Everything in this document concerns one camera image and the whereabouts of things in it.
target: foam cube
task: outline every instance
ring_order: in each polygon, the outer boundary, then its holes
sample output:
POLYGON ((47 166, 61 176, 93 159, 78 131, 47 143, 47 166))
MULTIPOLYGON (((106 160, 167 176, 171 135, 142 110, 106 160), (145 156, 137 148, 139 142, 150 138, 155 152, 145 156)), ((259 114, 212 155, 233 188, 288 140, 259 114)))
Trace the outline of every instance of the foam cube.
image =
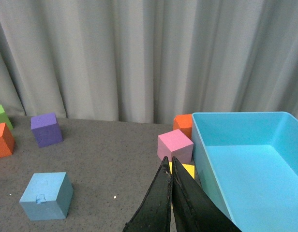
MULTIPOLYGON (((182 166, 187 170, 187 172, 195 179, 195 166, 183 163, 182 166)), ((169 162, 170 173, 172 174, 172 162, 169 162)))
POLYGON ((177 115, 174 118, 173 130, 177 129, 192 139, 192 115, 177 115))
POLYGON ((5 122, 7 124, 8 128, 10 130, 13 129, 13 126, 12 126, 7 114, 5 113, 3 106, 0 105, 0 123, 3 123, 3 122, 5 122))
POLYGON ((65 219, 72 195, 67 173, 35 173, 19 202, 31 221, 65 219))
POLYGON ((158 136, 158 157, 161 160, 165 156, 172 160, 175 156, 181 163, 190 163, 192 150, 193 142, 179 129, 158 136))
POLYGON ((49 146, 63 141, 55 113, 32 117, 31 130, 39 147, 49 146))
POLYGON ((0 123, 0 158, 10 156, 14 151, 15 140, 5 122, 0 123))

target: green cube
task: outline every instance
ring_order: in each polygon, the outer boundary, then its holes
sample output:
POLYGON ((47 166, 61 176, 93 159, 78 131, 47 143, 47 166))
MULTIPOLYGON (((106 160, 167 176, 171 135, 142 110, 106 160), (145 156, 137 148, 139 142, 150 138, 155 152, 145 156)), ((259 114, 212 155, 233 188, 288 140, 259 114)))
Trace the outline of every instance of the green cube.
POLYGON ((7 114, 5 113, 5 110, 4 110, 3 106, 0 105, 0 123, 3 123, 3 122, 6 123, 6 125, 8 126, 8 128, 10 130, 13 129, 13 126, 10 123, 9 118, 8 118, 7 114))

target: table surface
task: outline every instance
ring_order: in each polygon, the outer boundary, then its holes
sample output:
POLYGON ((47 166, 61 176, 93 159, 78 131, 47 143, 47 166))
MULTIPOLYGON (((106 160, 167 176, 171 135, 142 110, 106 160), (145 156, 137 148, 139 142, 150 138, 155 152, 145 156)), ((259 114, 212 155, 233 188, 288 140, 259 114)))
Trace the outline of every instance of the table surface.
MULTIPOLYGON (((157 137, 172 125, 61 119, 64 141, 39 148, 30 117, 10 117, 14 153, 0 159, 0 231, 122 231, 158 167, 157 137), (19 200, 34 173, 67 172, 74 188, 64 220, 30 221, 19 200)), ((171 231, 176 231, 172 216, 171 231)))

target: yellow cube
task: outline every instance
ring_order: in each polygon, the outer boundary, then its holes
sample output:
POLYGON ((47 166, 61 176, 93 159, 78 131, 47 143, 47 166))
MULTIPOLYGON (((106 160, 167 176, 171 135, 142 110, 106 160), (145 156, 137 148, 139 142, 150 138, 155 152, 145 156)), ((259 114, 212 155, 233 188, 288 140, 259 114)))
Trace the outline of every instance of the yellow cube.
MULTIPOLYGON (((188 171, 188 173, 192 176, 193 179, 195 179, 195 167, 194 165, 190 164, 182 164, 183 167, 188 171)), ((170 167, 170 173, 172 173, 172 162, 169 162, 169 167, 170 167)))

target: white curtain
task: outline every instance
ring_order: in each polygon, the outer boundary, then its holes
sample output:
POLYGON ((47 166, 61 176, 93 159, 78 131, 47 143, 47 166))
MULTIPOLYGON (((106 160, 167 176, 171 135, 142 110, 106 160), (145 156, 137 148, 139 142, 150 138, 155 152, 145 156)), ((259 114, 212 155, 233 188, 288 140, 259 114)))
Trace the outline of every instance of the white curtain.
POLYGON ((298 0, 0 0, 10 115, 298 118, 298 0))

